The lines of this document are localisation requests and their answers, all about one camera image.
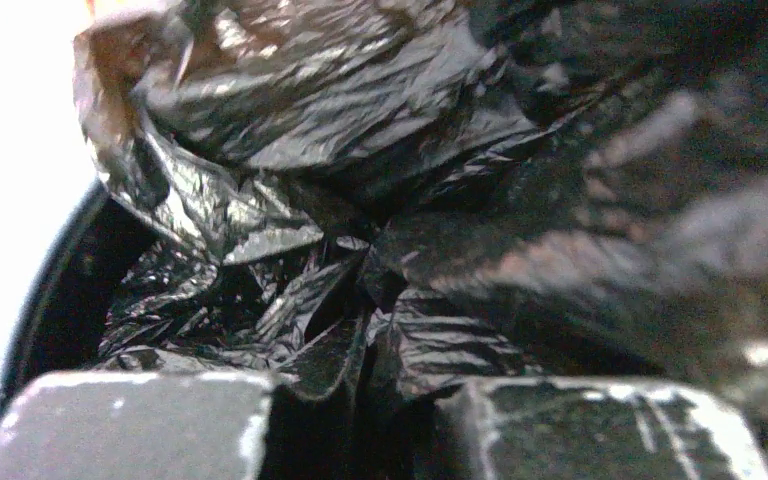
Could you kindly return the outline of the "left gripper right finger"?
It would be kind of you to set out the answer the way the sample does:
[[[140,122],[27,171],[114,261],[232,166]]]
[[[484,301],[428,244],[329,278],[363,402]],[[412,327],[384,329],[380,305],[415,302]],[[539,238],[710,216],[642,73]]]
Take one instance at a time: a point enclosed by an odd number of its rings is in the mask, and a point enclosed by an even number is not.
[[[744,417],[672,382],[480,377],[434,427],[436,479],[768,479]]]

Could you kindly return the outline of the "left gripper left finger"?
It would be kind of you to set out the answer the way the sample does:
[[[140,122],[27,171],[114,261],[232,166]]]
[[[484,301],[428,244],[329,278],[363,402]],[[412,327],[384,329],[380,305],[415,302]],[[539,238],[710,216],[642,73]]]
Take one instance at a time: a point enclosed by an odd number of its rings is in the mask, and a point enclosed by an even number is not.
[[[255,479],[268,374],[56,372],[0,421],[0,479]]]

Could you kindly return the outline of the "dark blue trash bin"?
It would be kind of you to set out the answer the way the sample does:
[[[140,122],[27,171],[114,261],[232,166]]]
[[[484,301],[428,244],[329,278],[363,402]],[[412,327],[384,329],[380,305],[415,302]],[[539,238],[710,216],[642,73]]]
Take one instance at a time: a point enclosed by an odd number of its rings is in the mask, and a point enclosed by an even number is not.
[[[58,233],[17,318],[0,372],[0,420],[35,378],[97,357],[105,316],[156,235],[94,182]]]

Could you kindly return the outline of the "black plastic trash bag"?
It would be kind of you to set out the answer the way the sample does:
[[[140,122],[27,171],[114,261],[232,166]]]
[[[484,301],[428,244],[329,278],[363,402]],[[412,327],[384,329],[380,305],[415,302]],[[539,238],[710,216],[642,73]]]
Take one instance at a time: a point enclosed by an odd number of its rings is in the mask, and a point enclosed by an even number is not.
[[[768,458],[768,1],[160,1],[73,41],[98,176],[215,266],[361,248],[406,396],[409,288],[744,411]]]

